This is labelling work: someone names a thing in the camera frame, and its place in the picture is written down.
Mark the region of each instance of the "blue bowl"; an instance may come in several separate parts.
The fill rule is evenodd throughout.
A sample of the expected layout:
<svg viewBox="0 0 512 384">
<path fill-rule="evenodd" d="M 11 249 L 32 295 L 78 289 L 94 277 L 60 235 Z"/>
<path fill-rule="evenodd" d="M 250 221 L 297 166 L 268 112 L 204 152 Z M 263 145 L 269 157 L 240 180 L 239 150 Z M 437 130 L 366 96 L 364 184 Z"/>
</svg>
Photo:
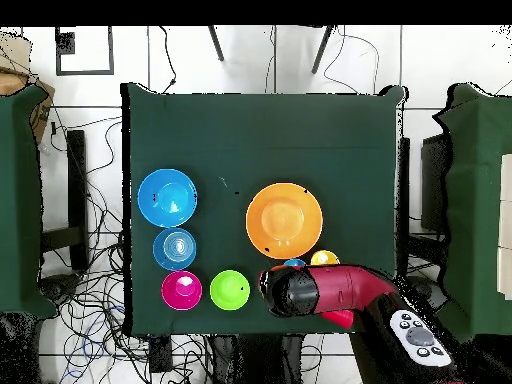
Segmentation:
<svg viewBox="0 0 512 384">
<path fill-rule="evenodd" d="M 158 169 L 142 181 L 137 195 L 139 209 L 149 222 L 164 228 L 186 222 L 197 206 L 194 183 L 176 169 Z"/>
<path fill-rule="evenodd" d="M 156 236 L 153 256 L 162 268 L 180 271 L 194 261 L 196 241 L 182 228 L 168 228 Z"/>
<path fill-rule="evenodd" d="M 286 266 L 305 266 L 306 262 L 304 262 L 302 259 L 288 259 L 284 265 Z"/>
</svg>

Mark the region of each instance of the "blue ball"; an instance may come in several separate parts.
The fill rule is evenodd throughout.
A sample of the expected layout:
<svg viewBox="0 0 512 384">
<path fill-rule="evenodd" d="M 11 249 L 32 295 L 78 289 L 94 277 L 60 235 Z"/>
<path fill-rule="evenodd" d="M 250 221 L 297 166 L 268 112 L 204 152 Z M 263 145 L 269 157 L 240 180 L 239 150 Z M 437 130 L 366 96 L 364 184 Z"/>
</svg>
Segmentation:
<svg viewBox="0 0 512 384">
<path fill-rule="evenodd" d="M 288 259 L 284 264 L 286 266 L 305 266 L 306 262 L 302 259 Z"/>
</svg>

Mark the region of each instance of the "plate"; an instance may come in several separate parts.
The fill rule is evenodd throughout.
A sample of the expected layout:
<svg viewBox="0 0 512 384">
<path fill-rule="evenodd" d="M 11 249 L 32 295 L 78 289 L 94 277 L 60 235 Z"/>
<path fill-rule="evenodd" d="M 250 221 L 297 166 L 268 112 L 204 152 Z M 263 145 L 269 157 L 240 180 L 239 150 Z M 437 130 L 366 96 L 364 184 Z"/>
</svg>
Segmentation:
<svg viewBox="0 0 512 384">
<path fill-rule="evenodd" d="M 322 232 L 322 210 L 313 194 L 292 183 L 265 187 L 246 215 L 251 243 L 274 259 L 297 258 L 308 252 Z"/>
</svg>

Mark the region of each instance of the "green tablecloth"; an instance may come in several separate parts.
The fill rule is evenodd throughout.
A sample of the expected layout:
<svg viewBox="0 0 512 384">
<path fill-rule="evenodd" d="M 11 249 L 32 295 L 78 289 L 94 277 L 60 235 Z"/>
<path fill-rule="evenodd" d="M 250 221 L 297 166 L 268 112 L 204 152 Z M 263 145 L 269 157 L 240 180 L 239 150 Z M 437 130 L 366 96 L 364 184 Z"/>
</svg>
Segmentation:
<svg viewBox="0 0 512 384">
<path fill-rule="evenodd" d="M 263 187 L 300 184 L 314 194 L 324 216 L 322 235 L 303 259 L 329 249 L 343 261 L 392 273 L 396 106 L 403 89 L 392 87 L 381 96 L 158 95 L 123 84 L 121 94 L 132 334 L 346 331 L 317 316 L 276 318 L 268 312 L 257 277 L 282 261 L 252 246 L 245 213 Z M 161 299 L 168 271 L 153 259 L 152 245 L 162 229 L 137 206 L 140 183 L 159 168 L 185 172 L 198 192 L 197 209 L 183 227 L 197 242 L 189 270 L 200 278 L 203 297 L 185 312 Z M 251 285 L 247 304 L 235 312 L 218 309 L 209 297 L 211 280 L 225 269 L 242 272 Z"/>
<path fill-rule="evenodd" d="M 41 179 L 30 114 L 45 98 L 35 85 L 0 96 L 0 312 L 39 318 L 56 312 L 38 289 Z"/>
<path fill-rule="evenodd" d="M 461 342 L 512 335 L 512 301 L 497 291 L 502 155 L 512 153 L 512 100 L 457 85 L 440 114 L 453 163 L 446 175 L 451 233 L 441 322 Z"/>
</svg>

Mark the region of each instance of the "remote control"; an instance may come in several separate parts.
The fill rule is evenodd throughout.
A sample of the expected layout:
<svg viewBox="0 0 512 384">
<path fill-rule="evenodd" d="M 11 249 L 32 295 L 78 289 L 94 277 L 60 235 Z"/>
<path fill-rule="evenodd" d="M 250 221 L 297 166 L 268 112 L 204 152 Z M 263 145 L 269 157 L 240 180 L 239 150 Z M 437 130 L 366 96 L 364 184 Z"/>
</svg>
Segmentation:
<svg viewBox="0 0 512 384">
<path fill-rule="evenodd" d="M 427 367 L 444 367 L 452 360 L 425 323 L 414 313 L 398 310 L 391 316 L 391 329 L 410 358 Z"/>
</svg>

